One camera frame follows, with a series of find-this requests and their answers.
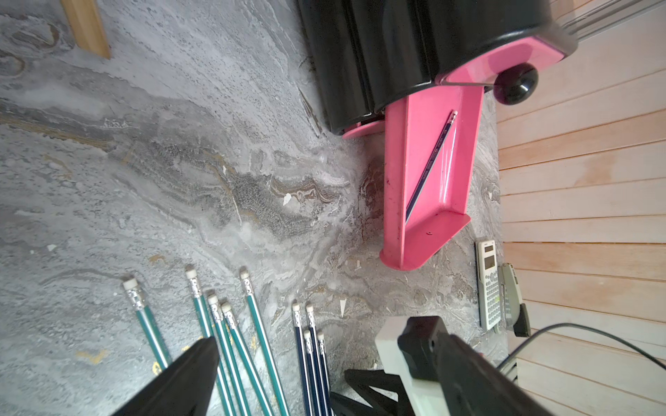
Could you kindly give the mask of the black drawer cabinet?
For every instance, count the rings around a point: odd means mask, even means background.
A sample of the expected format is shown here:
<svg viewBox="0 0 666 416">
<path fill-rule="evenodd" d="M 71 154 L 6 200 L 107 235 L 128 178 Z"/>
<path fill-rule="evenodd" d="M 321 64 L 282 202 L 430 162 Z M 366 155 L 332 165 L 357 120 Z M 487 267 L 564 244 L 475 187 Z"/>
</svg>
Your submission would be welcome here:
<svg viewBox="0 0 666 416">
<path fill-rule="evenodd" d="M 546 1 L 302 1 L 299 11 L 335 135 L 513 41 L 535 36 L 565 58 L 578 46 Z"/>
</svg>

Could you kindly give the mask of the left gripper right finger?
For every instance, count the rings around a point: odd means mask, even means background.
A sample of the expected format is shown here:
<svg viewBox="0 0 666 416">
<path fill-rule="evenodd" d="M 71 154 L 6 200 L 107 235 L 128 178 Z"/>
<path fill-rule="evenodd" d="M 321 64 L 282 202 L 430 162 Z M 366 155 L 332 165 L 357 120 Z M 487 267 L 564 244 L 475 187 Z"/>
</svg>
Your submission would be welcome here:
<svg viewBox="0 0 666 416">
<path fill-rule="evenodd" d="M 440 334 L 434 364 L 452 415 L 548 415 L 458 336 Z"/>
</svg>

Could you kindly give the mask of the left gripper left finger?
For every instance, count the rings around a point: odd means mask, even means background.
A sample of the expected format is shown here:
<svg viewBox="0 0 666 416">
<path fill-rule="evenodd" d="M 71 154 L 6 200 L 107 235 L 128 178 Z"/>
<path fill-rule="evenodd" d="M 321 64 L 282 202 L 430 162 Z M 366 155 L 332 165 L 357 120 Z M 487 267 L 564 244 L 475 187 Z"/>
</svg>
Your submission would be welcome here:
<svg viewBox="0 0 666 416">
<path fill-rule="evenodd" d="M 206 415 L 219 364 L 215 339 L 201 339 L 120 407 L 116 414 Z"/>
</svg>

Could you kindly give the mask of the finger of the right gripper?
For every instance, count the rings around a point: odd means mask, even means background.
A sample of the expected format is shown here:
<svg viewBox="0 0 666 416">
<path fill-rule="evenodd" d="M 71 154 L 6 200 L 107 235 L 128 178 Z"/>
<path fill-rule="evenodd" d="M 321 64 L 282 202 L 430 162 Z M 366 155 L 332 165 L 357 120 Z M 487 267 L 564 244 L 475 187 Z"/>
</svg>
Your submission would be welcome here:
<svg viewBox="0 0 666 416">
<path fill-rule="evenodd" d="M 365 404 L 340 393 L 331 392 L 331 410 L 341 416 L 393 415 L 415 416 L 407 392 L 398 375 L 383 370 L 344 371 L 347 384 L 358 393 Z"/>
</svg>

